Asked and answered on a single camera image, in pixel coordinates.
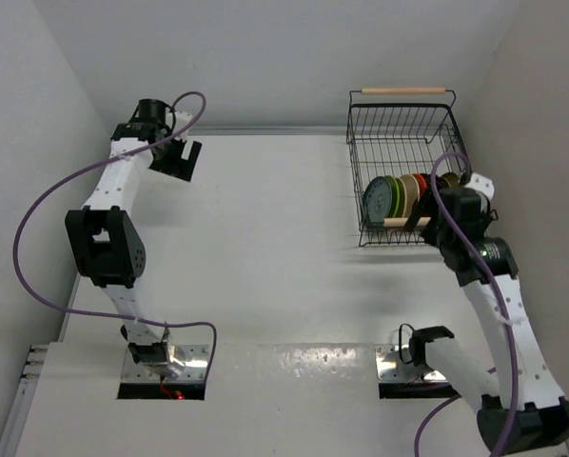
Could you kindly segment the cream plate with calligraphy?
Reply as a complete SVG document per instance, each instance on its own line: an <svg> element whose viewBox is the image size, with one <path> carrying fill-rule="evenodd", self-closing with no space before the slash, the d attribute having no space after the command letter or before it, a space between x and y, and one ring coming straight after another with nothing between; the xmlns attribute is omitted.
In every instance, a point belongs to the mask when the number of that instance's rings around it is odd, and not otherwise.
<svg viewBox="0 0 569 457"><path fill-rule="evenodd" d="M405 174L400 177L400 180L404 190L402 217L407 218L412 213L417 189L412 174Z"/></svg>

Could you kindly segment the cream plate black blotch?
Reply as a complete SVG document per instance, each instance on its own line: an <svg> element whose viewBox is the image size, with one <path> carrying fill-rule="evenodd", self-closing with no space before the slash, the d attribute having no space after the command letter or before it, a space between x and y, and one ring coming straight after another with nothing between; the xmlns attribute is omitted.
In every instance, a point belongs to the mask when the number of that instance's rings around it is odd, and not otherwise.
<svg viewBox="0 0 569 457"><path fill-rule="evenodd" d="M416 197L415 197L415 200L414 200L414 205L417 205L417 204L420 202L421 198L419 197L419 187L418 187L418 183L417 183L417 181L415 180L413 174L412 174L412 177L413 177L413 179L414 179L414 182L415 182L415 184L416 184L416 189L417 189Z"/></svg>

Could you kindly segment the orange plate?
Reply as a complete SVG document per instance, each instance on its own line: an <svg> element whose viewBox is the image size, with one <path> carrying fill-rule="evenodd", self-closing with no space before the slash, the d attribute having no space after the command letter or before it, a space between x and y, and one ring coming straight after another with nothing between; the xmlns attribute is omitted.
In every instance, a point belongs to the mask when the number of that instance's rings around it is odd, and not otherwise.
<svg viewBox="0 0 569 457"><path fill-rule="evenodd" d="M414 173L413 176L418 183L419 197L422 198L429 187L427 175L425 173Z"/></svg>

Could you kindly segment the lime green plate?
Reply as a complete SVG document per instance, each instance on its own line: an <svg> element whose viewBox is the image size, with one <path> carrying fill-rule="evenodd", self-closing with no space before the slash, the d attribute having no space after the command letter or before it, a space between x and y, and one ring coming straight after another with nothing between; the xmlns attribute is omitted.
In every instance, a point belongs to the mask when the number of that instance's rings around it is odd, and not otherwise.
<svg viewBox="0 0 569 457"><path fill-rule="evenodd" d="M404 188L402 181L399 177L392 175L386 175L385 179L388 181L391 190L391 203L387 218L402 217L404 206Z"/></svg>

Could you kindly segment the yellow patterned plate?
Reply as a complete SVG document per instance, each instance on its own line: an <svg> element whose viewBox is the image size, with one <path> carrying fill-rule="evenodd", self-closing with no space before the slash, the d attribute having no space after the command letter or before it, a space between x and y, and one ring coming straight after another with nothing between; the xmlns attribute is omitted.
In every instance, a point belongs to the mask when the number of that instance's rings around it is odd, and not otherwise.
<svg viewBox="0 0 569 457"><path fill-rule="evenodd" d="M446 172L441 176L441 179L450 188L457 188L461 185L461 178L455 172Z"/></svg>

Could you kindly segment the blue floral plate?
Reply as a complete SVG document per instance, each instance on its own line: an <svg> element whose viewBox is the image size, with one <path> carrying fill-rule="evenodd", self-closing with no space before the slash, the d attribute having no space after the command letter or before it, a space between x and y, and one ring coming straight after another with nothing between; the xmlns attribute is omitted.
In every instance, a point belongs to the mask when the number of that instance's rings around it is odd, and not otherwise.
<svg viewBox="0 0 569 457"><path fill-rule="evenodd" d="M391 190L385 176L372 179L364 191L363 221L368 227L382 227L387 218L391 203Z"/></svg>

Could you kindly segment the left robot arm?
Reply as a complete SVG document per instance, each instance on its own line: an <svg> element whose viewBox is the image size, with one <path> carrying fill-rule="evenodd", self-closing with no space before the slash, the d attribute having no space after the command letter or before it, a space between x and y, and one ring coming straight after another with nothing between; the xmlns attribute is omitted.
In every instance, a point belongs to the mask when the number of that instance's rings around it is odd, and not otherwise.
<svg viewBox="0 0 569 457"><path fill-rule="evenodd" d="M131 118L114 131L110 162L95 190L65 218L78 271L110 299L123 322L121 332L132 361L168 380L179 377L186 362L169 330L150 317L142 298L140 278L147 254L130 213L147 171L191 180L201 144L188 143L184 134L166 139L191 118L161 100L140 100Z"/></svg>

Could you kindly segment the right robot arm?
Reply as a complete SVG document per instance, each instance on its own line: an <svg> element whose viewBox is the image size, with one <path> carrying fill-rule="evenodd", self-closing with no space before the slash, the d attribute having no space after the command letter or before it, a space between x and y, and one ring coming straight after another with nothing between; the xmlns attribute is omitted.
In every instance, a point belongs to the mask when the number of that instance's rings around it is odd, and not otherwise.
<svg viewBox="0 0 569 457"><path fill-rule="evenodd" d="M427 190L408 226L429 218L421 236L439 250L476 312L493 358L488 373L444 326L419 328L411 362L445 376L474 411L492 455L553 447L569 438L569 399L555 381L531 329L509 245L486 231L494 219L488 197L469 187Z"/></svg>

